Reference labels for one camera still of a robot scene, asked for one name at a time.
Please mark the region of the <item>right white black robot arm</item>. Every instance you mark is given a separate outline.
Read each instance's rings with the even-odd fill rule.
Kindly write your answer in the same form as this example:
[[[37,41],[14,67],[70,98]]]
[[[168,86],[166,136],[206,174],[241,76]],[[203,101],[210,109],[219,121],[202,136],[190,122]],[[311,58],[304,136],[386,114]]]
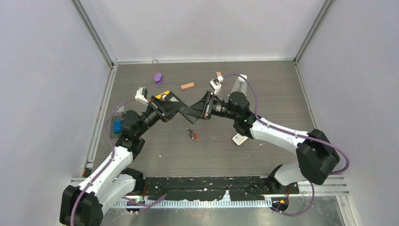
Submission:
[[[333,173],[340,157],[328,145],[329,140],[322,131],[285,128],[256,115],[249,107],[250,102],[241,92],[233,92],[224,101],[209,91],[184,113],[204,120],[212,116],[232,119],[233,127],[240,135],[272,143],[293,153],[297,157],[295,162],[277,166],[268,176],[269,188],[274,193],[281,193],[287,185],[299,181],[321,185]]]

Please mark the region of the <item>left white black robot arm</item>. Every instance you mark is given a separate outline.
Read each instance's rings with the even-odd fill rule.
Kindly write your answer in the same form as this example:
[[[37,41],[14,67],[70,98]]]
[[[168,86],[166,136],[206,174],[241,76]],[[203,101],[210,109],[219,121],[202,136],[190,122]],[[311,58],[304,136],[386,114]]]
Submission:
[[[169,93],[165,99],[152,96],[137,100],[146,104],[138,114],[134,110],[121,116],[121,135],[112,144],[106,160],[78,186],[68,185],[62,194],[59,221],[65,226],[99,226],[105,213],[124,195],[138,195],[144,190],[141,172],[128,165],[141,152],[142,135],[158,121],[168,122],[186,105]]]

